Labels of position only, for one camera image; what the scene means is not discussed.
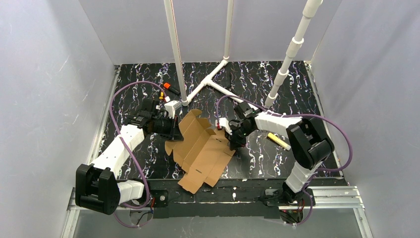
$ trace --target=yellow tool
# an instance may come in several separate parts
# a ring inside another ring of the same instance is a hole
[[[267,137],[270,138],[272,141],[276,142],[277,144],[279,144],[281,147],[283,147],[286,150],[290,150],[290,148],[292,148],[289,144],[282,141],[280,138],[278,138],[271,132],[267,135]]]

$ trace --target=marble pattern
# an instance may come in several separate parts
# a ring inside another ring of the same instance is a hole
[[[216,62],[183,64],[187,94],[217,65]],[[231,62],[213,80],[226,85],[227,74],[231,74],[232,92],[263,105],[280,66],[280,61]],[[289,71],[290,77],[280,87],[279,97],[274,102],[273,110],[287,114],[319,114],[304,63],[302,61],[293,62]],[[178,87],[176,68],[173,63],[124,64],[121,66],[115,91],[128,83],[142,80],[159,84],[169,82]],[[168,92],[168,95],[171,99],[179,99],[170,92]],[[180,118],[183,118],[190,109],[198,108],[203,111],[201,116],[207,117],[214,124],[215,105],[217,99],[221,96],[223,96],[221,93],[210,87],[204,88],[189,106],[181,108]],[[117,96],[113,102],[113,113],[119,127],[124,123],[127,115],[133,114],[139,108],[143,98],[153,97],[158,98],[158,90],[148,84],[138,84]],[[220,103],[220,116],[229,119],[236,118],[233,112],[235,104],[230,99]],[[100,153],[112,142],[115,136],[115,127],[108,117]],[[184,174],[173,159],[166,155],[164,140],[157,135],[148,136],[133,152],[149,179],[180,179]],[[221,177],[223,179],[286,178],[293,168],[294,161],[292,151],[285,151],[266,139],[266,132],[255,131],[248,137],[246,147],[240,148],[235,153]],[[327,168],[337,167],[332,156],[324,164]],[[339,174],[322,173],[321,176],[339,176]],[[139,177],[139,172],[134,163],[131,159],[127,160],[120,171],[119,179]]]

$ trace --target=orange and black tool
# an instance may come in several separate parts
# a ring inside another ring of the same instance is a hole
[[[181,95],[178,89],[176,89],[174,86],[170,85],[169,83],[164,83],[163,87],[169,90],[170,92],[174,93],[175,95]]]

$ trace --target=gray wall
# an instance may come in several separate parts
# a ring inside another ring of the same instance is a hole
[[[343,1],[313,59],[327,117],[354,146],[344,171],[375,237],[418,237],[420,2]],[[337,133],[340,158],[347,148]]]
[[[182,61],[223,57],[227,0],[174,0]],[[297,60],[310,60],[340,0],[324,1]],[[163,0],[80,0],[114,64],[173,62]],[[231,61],[283,60],[306,0],[236,0]]]
[[[0,1],[1,237],[59,237],[113,65],[77,0]]]

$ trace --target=flattened cardboard box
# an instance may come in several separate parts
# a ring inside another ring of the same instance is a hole
[[[213,130],[207,118],[198,118],[202,112],[192,109],[179,123],[184,141],[165,142],[168,155],[186,172],[178,182],[185,190],[196,193],[207,183],[214,186],[235,151],[227,146],[224,130]]]

